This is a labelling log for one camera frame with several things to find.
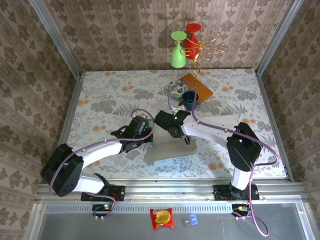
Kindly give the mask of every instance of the table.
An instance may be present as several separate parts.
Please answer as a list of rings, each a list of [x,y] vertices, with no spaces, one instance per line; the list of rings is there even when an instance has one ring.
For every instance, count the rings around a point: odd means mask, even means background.
[[[169,112],[166,85],[193,70],[143,70],[86,72],[75,109],[67,143],[79,149],[110,137],[110,132],[129,124],[130,113],[145,109],[153,116]],[[196,109],[198,117],[236,115],[250,125],[263,142],[279,153],[266,106],[253,69],[204,69],[198,77],[213,96]],[[232,177],[228,151],[212,142],[196,141],[194,155],[145,162],[151,146],[145,144],[128,154],[110,156],[94,162],[83,171],[110,178],[223,178]],[[274,157],[262,150],[257,163]],[[254,178],[286,178],[282,161],[258,168]]]

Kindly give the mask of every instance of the small blue box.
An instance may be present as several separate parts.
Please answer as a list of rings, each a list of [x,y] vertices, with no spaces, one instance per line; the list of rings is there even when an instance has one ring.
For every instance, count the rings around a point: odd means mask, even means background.
[[[197,216],[195,214],[189,215],[189,219],[190,219],[190,223],[191,223],[192,226],[198,224],[198,219],[197,219]]]

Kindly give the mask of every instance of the dark blue mug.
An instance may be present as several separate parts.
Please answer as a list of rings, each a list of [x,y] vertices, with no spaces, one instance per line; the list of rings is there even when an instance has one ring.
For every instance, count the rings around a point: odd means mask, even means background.
[[[195,100],[195,91],[192,90],[188,90],[185,91],[182,94],[182,100],[183,100],[183,104],[185,105],[185,108],[187,111],[192,111],[192,106],[194,104],[194,100]],[[195,107],[198,105],[198,100],[199,100],[199,95],[196,94],[196,101],[195,101]]]

